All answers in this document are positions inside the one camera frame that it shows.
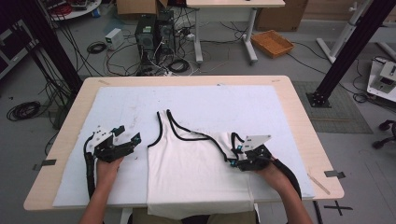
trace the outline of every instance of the person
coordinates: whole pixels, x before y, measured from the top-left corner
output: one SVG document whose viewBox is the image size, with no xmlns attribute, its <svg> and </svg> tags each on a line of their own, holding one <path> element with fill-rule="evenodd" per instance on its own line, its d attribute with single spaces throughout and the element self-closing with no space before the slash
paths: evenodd
<svg viewBox="0 0 396 224">
<path fill-rule="evenodd" d="M 123 158 L 111 163 L 98 161 L 96 163 L 97 182 L 96 190 L 88 203 L 80 224 L 101 224 L 106 211 L 108 195 L 117 177 L 117 171 Z M 277 191 L 285 207 L 289 224 L 310 224 L 313 223 L 308 215 L 297 191 L 293 188 L 288 178 L 278 170 L 271 162 L 267 167 L 255 173 Z"/>
</svg>

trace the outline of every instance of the white desk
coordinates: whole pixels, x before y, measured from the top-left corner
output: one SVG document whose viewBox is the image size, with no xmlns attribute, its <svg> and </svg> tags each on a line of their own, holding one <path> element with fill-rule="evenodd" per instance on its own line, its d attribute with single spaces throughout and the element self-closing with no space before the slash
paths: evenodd
<svg viewBox="0 0 396 224">
<path fill-rule="evenodd" d="M 69 114 L 56 138 L 47 160 L 54 165 L 43 166 L 24 203 L 26 210 L 53 210 L 53 201 L 60 187 L 64 167 L 70 156 L 85 118 L 89 114 L 100 87 L 199 86 L 199 85 L 270 85 L 276 89 L 294 141 L 300 151 L 305 170 L 315 191 L 313 200 L 339 199 L 344 196 L 337 177 L 326 177 L 332 165 L 295 92 L 284 76 L 232 77 L 92 77 L 84 81 Z"/>
<path fill-rule="evenodd" d="M 195 49 L 195 60 L 198 64 L 204 61 L 201 50 L 201 42 L 199 39 L 199 22 L 200 9 L 201 8 L 251 8 L 250 15 L 246 19 L 248 21 L 247 34 L 243 35 L 243 41 L 247 48 L 247 52 L 250 58 L 250 64 L 258 61 L 256 53 L 251 45 L 250 38 L 251 32 L 254 26 L 254 20 L 256 18 L 257 7 L 283 7 L 285 3 L 282 0 L 187 0 L 188 7 L 194 7 L 195 10 L 195 38 L 194 38 L 194 49 Z M 216 21 L 224 21 L 225 19 L 218 16 Z"/>
</svg>

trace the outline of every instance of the table leg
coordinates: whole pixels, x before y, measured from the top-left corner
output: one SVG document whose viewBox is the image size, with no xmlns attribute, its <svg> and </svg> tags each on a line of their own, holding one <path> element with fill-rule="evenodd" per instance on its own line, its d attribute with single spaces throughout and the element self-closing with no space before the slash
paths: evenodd
<svg viewBox="0 0 396 224">
<path fill-rule="evenodd" d="M 251 9 L 250 12 L 250 18 L 248 21 L 248 29 L 247 29 L 247 34 L 243 35 L 243 41 L 245 43 L 245 46 L 247 48 L 247 53 L 250 58 L 250 64 L 256 63 L 258 61 L 256 52 L 254 52 L 253 46 L 251 45 L 250 38 L 251 38 L 251 32 L 253 31 L 253 26 L 254 26 L 254 20 L 256 18 L 256 13 L 257 13 L 257 8 L 254 7 Z"/>
<path fill-rule="evenodd" d="M 201 42 L 199 40 L 199 8 L 195 10 L 195 36 L 194 36 L 195 61 L 198 66 L 203 62 Z"/>
<path fill-rule="evenodd" d="M 377 44 L 396 62 L 396 52 L 387 43 L 379 42 Z"/>
</svg>

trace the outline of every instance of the black pole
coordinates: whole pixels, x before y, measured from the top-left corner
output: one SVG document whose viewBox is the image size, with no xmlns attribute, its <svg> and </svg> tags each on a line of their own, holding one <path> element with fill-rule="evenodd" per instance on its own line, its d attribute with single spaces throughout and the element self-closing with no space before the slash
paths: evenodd
<svg viewBox="0 0 396 224">
<path fill-rule="evenodd" d="M 63 77 L 71 91 L 71 98 L 76 98 L 82 86 L 82 80 L 79 78 L 76 69 L 67 57 L 57 36 L 50 28 L 42 12 L 42 8 L 40 8 L 37 1 L 39 0 L 1 0 L 1 12 L 4 15 L 1 15 L 0 18 L 5 17 L 7 21 L 11 22 L 17 19 L 23 20 L 33 37 L 38 40 L 40 45 L 47 52 L 53 64 Z"/>
<path fill-rule="evenodd" d="M 321 217 L 320 209 L 319 209 L 319 204 L 317 201 L 314 201 L 314 207 L 315 207 L 315 212 L 317 214 L 317 219 L 318 219 L 318 224 L 323 224 L 323 219 Z"/>
<path fill-rule="evenodd" d="M 308 98 L 312 94 L 313 105 L 324 105 L 327 103 L 332 91 L 347 72 L 347 69 L 353 64 L 395 5 L 396 0 L 373 1 L 352 36 L 337 56 L 326 77 L 323 78 L 314 93 L 308 93 Z"/>
</svg>

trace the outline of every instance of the chair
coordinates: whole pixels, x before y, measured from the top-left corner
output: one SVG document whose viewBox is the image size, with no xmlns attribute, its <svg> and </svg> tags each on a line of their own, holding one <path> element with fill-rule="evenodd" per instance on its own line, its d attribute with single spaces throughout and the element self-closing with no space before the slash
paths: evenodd
<svg viewBox="0 0 396 224">
<path fill-rule="evenodd" d="M 381 147 L 383 147 L 387 142 L 391 142 L 391 141 L 396 141 L 396 120 L 390 120 L 387 119 L 387 121 L 383 122 L 382 124 L 379 125 L 379 129 L 381 131 L 386 131 L 387 129 L 390 128 L 390 124 L 392 125 L 391 130 L 393 133 L 392 137 L 389 138 L 385 138 L 382 141 L 376 141 L 373 143 L 373 147 L 375 149 L 380 149 Z"/>
</svg>

